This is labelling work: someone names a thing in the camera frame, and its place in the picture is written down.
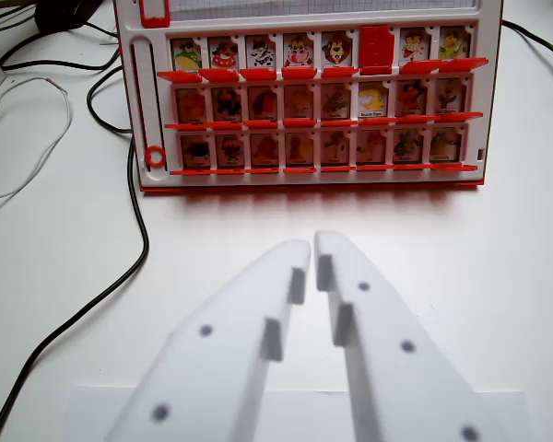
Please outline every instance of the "white cable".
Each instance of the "white cable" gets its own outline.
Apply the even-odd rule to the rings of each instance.
[[[29,184],[37,176],[37,174],[41,171],[41,169],[43,168],[43,166],[47,162],[47,159],[49,158],[49,155],[53,152],[53,150],[55,149],[57,144],[60,142],[60,140],[62,138],[64,138],[64,135],[67,132],[67,130],[70,128],[70,125],[72,124],[72,119],[74,118],[73,115],[72,115],[72,105],[71,105],[69,99],[67,98],[67,91],[65,89],[63,89],[62,87],[60,87],[53,80],[51,80],[51,78],[45,78],[44,76],[34,76],[33,78],[29,78],[28,80],[21,81],[17,85],[9,87],[0,96],[0,101],[2,101],[2,99],[4,98],[4,95],[6,95],[12,89],[15,89],[19,86],[25,85],[25,84],[27,84],[31,81],[35,81],[35,80],[47,81],[49,84],[57,87],[57,89],[62,93],[62,95],[64,96],[64,100],[65,100],[65,106],[67,107],[67,122],[65,123],[65,128],[63,129],[63,131],[59,135],[57,135],[57,138],[55,138],[45,148],[45,150],[43,150],[43,152],[41,152],[41,154],[39,155],[39,159],[37,159],[37,162],[35,163],[35,166],[33,166],[33,169],[31,170],[29,176],[24,181],[22,181],[22,184],[20,184],[14,191],[10,191],[10,192],[0,194],[0,198],[5,198],[7,196],[16,195],[17,193],[22,191],[25,188],[25,186],[27,184]]]

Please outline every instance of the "black screw hole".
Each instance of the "black screw hole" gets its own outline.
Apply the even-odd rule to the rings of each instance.
[[[209,334],[211,334],[213,332],[213,327],[211,327],[210,325],[204,325],[203,327],[201,327],[201,329],[199,330],[199,333],[201,333],[201,336],[208,336]]]
[[[416,351],[416,346],[411,341],[402,341],[402,350],[406,353],[414,353]]]
[[[473,426],[466,426],[463,428],[463,432],[461,434],[463,435],[463,439],[469,442],[479,440],[479,433]]]
[[[151,417],[156,422],[162,422],[168,417],[169,414],[170,407],[165,403],[161,403],[159,405],[156,405],[156,408],[154,408]]]

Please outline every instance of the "cartoon duck picture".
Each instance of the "cartoon duck picture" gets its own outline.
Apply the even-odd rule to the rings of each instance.
[[[329,42],[322,48],[325,59],[331,64],[342,64],[350,55],[352,41],[344,32],[335,32]]]
[[[416,57],[425,55],[426,46],[422,44],[422,40],[422,34],[419,32],[412,32],[406,35],[404,59],[413,61]]]
[[[410,132],[401,132],[399,134],[399,142],[394,147],[394,154],[399,157],[414,155],[419,148],[419,142],[412,138]]]
[[[241,113],[240,96],[231,87],[220,89],[216,102],[219,114],[235,117]]]
[[[203,62],[201,62],[201,56],[194,49],[194,44],[192,41],[185,41],[179,46],[180,52],[177,53],[174,57],[176,60],[176,66],[187,71],[189,69],[199,69],[203,67]]]
[[[265,136],[253,154],[255,164],[274,164],[278,160],[277,142],[272,136]]]
[[[461,38],[459,32],[452,31],[444,37],[443,45],[439,49],[441,60],[452,60],[467,54],[467,42]]]
[[[357,161],[365,163],[374,161],[375,151],[380,149],[384,152],[385,143],[385,137],[381,135],[379,131],[371,132],[369,136],[367,136],[365,144],[361,144],[357,147],[359,153]]]
[[[252,103],[253,116],[257,119],[275,119],[277,94],[272,90],[266,90],[256,96]]]
[[[270,67],[275,65],[275,52],[264,39],[253,41],[250,56],[253,59],[253,67]]]
[[[214,67],[233,67],[237,63],[238,45],[230,41],[221,41],[211,54]]]
[[[227,135],[221,143],[221,150],[229,163],[237,163],[241,158],[241,141],[234,135]]]
[[[337,88],[331,95],[325,94],[322,110],[329,118],[339,118],[340,111],[348,107],[348,101],[344,98],[344,89]]]
[[[447,111],[451,107],[451,103],[457,100],[457,97],[457,82],[455,80],[447,80],[444,84],[444,90],[439,95],[441,110]]]
[[[451,154],[450,149],[455,145],[455,141],[450,140],[445,132],[438,132],[430,143],[430,157],[448,157]]]
[[[359,92],[359,102],[361,108],[366,112],[383,112],[386,97],[379,89],[366,89]]]
[[[397,98],[403,107],[403,113],[408,114],[421,111],[422,98],[425,92],[426,88],[420,84],[419,80],[403,85],[397,94]]]
[[[291,163],[311,163],[313,157],[313,141],[309,138],[301,139],[294,135],[291,137],[290,150],[287,160]]]
[[[311,66],[310,50],[301,35],[296,36],[288,45],[288,55],[285,61],[287,66]]]

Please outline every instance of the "card row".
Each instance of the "card row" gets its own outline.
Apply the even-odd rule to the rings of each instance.
[[[441,27],[437,53],[430,53],[431,28],[401,28],[399,31],[398,64],[415,60],[453,60],[469,56],[471,34],[467,27]],[[295,32],[283,35],[283,65],[277,66],[276,34],[246,35],[243,48],[240,38],[209,37],[206,40],[208,65],[211,68],[281,68],[289,66],[315,66],[316,46],[321,51],[321,67],[357,65],[353,60],[353,41],[345,30],[323,32],[321,41],[316,41],[314,32]],[[171,40],[174,70],[196,71],[203,67],[202,41],[200,38]],[[241,66],[239,52],[245,49],[245,66]]]
[[[428,84],[425,80],[397,82],[395,117],[426,113]],[[249,120],[278,119],[277,94],[274,87],[247,87]],[[320,94],[319,112],[314,111],[314,94]],[[466,86],[461,78],[443,78],[436,81],[434,113],[461,112],[465,107]],[[326,83],[320,87],[309,85],[284,86],[284,118],[345,120],[350,118],[352,100],[350,89],[344,83]],[[383,82],[359,83],[358,117],[373,118],[388,115],[389,88]],[[176,89],[176,111],[179,123],[200,124],[214,122],[241,122],[241,89],[236,87],[211,88],[212,112],[207,114],[206,98],[202,89]]]
[[[441,127],[432,130],[429,141],[429,162],[459,161],[461,155],[462,131],[455,127]],[[275,134],[222,134],[214,140],[217,166],[219,169],[243,169],[245,149],[250,152],[253,168],[277,168],[279,140],[285,143],[285,164],[288,168],[312,167],[316,155],[314,145],[318,145],[319,164],[322,166],[347,166],[350,149],[355,145],[342,131],[315,133],[286,133],[279,138]],[[181,135],[182,163],[185,169],[211,169],[211,138],[204,135]],[[393,143],[393,155],[386,158],[387,140]],[[358,131],[356,137],[357,165],[418,164],[422,162],[424,136],[419,129],[409,128],[395,131]]]

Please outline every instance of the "red plastic frame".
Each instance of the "red plastic frame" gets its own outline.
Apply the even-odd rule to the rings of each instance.
[[[325,120],[322,121],[322,127],[333,126],[355,126],[359,124],[356,120]]]
[[[354,166],[321,166],[321,172],[350,172],[356,170]]]
[[[230,71],[226,67],[213,67],[199,69],[199,74],[211,83],[228,83],[240,81],[240,75],[236,71]]]
[[[468,72],[488,63],[487,58],[455,58],[450,62],[443,62],[439,72]]]
[[[316,168],[284,168],[283,172],[285,173],[315,173],[317,172]]]
[[[201,83],[203,81],[203,78],[196,72],[163,71],[158,72],[158,76],[172,83]]]
[[[204,131],[206,130],[207,123],[201,122],[200,124],[192,124],[189,122],[171,122],[166,124],[167,129],[178,129],[181,131]]]
[[[438,69],[444,63],[443,60],[414,60],[400,66],[400,74],[429,74]]]
[[[298,127],[313,127],[317,123],[317,120],[311,118],[284,118],[283,126],[286,128],[298,128]]]
[[[342,76],[353,76],[359,71],[357,67],[325,67],[322,71],[322,78],[339,78]]]
[[[144,0],[139,0],[139,9],[141,11],[141,24],[144,25],[144,28],[154,29],[154,28],[167,28],[170,26],[170,1],[164,0],[166,4],[166,16],[164,17],[152,17],[147,18],[144,12]]]
[[[240,69],[240,74],[248,81],[272,81],[277,79],[277,71],[269,67]]]
[[[392,191],[392,190],[426,190],[438,188],[472,189],[482,186],[484,180],[471,181],[427,181],[427,182],[361,182],[340,184],[288,184],[282,185],[253,185],[253,186],[189,186],[189,187],[146,187],[140,183],[141,192],[148,196],[162,194],[190,195],[190,194],[222,194],[222,193],[268,193],[268,192],[337,192],[337,191]]]
[[[317,69],[305,66],[287,66],[281,70],[283,78],[286,80],[300,80],[306,78],[314,78],[317,74]]]
[[[395,118],[397,124],[418,124],[422,122],[433,122],[438,115],[406,115],[405,117]]]
[[[208,122],[206,125],[214,131],[235,131],[241,129],[240,122]]]
[[[279,171],[279,168],[252,168],[245,170],[246,173],[278,173]]]
[[[395,122],[394,117],[374,117],[374,118],[361,118],[359,120],[359,126],[381,126]]]
[[[379,170],[387,170],[391,169],[394,165],[393,164],[362,164],[357,165],[357,170],[364,170],[364,171],[379,171]]]
[[[278,122],[270,122],[268,120],[247,120],[243,125],[248,129],[276,129]]]

